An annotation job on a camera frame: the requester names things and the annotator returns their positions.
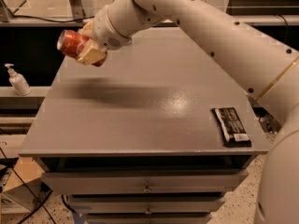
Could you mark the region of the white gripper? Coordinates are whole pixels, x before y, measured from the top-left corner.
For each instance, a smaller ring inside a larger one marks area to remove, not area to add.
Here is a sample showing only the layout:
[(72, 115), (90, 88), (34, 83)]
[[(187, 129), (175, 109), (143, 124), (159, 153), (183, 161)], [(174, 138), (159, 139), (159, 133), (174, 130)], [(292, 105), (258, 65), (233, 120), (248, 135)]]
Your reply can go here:
[(83, 65), (102, 65), (107, 57), (107, 49), (117, 50), (132, 42), (131, 37), (121, 35), (113, 27), (108, 16), (108, 5), (100, 9), (93, 21), (88, 21), (78, 32), (93, 38), (87, 41), (76, 58), (76, 61)]

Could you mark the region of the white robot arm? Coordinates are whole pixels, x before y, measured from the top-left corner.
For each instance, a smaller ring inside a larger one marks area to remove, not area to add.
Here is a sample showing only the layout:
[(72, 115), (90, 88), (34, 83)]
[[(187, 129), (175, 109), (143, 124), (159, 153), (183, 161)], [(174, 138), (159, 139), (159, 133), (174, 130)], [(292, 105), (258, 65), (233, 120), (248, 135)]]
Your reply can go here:
[(82, 34), (107, 49), (170, 20), (282, 128), (268, 152), (254, 224), (299, 223), (299, 52), (202, 0), (116, 0)]

